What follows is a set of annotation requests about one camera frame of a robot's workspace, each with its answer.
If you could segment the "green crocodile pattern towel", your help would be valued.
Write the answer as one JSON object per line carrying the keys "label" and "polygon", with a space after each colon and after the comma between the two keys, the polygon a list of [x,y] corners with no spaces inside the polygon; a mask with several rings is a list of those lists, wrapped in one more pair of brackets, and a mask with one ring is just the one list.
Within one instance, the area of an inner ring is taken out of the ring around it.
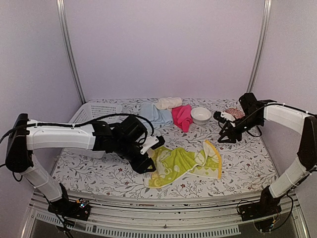
{"label": "green crocodile pattern towel", "polygon": [[156,170],[143,176],[146,188],[163,188],[186,175],[220,179],[222,160],[216,147],[209,141],[202,143],[202,150],[193,152],[184,148],[160,147],[150,151]]}

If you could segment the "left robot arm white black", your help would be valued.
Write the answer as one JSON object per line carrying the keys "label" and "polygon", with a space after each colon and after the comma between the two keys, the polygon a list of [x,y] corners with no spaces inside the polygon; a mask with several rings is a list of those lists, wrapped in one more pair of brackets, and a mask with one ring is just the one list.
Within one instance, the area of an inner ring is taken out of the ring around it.
{"label": "left robot arm white black", "polygon": [[43,148],[75,148],[116,153],[139,173],[154,172],[156,167],[148,150],[161,147],[165,140],[148,132],[142,121],[148,119],[124,114],[122,122],[107,123],[101,116],[83,123],[54,123],[30,120],[20,114],[3,138],[7,138],[5,166],[13,174],[21,174],[46,198],[48,211],[56,216],[87,221],[91,206],[80,198],[70,201],[66,188],[57,183],[38,162],[34,150]]}

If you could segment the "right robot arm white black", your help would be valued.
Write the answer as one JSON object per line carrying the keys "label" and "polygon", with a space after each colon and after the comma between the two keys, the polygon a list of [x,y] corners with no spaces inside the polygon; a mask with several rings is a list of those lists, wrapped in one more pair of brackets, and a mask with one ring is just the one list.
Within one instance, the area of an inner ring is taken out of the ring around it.
{"label": "right robot arm white black", "polygon": [[281,212],[280,201],[298,187],[317,168],[317,116],[305,110],[279,103],[274,100],[258,100],[253,93],[243,94],[238,102],[243,116],[238,118],[229,112],[215,112],[213,117],[220,124],[219,143],[236,143],[244,133],[253,128],[264,127],[267,122],[274,128],[281,127],[282,139],[279,149],[290,139],[294,161],[270,185],[261,191],[258,202],[247,202],[237,207],[243,221],[277,215]]}

